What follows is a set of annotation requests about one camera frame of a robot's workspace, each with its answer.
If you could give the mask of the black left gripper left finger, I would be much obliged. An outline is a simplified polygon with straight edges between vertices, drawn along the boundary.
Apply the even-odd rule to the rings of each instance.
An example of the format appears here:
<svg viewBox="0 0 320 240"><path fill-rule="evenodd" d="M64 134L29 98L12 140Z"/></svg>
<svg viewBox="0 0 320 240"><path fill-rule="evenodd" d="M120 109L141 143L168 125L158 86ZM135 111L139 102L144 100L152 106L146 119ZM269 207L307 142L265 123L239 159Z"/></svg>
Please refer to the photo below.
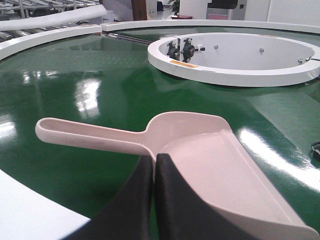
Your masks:
<svg viewBox="0 0 320 240"><path fill-rule="evenodd" d="M149 240L153 160L143 155L114 198L66 240Z"/></svg>

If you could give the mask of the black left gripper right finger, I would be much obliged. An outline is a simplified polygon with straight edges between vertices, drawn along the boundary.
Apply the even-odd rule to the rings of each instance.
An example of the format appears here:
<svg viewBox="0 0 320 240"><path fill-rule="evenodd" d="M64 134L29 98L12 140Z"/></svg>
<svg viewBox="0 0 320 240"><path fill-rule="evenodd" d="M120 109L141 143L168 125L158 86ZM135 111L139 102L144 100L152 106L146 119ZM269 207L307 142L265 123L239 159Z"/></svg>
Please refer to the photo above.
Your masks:
<svg viewBox="0 0 320 240"><path fill-rule="evenodd" d="M155 204L161 240L253 238L205 203L188 185L166 153L156 157Z"/></svg>

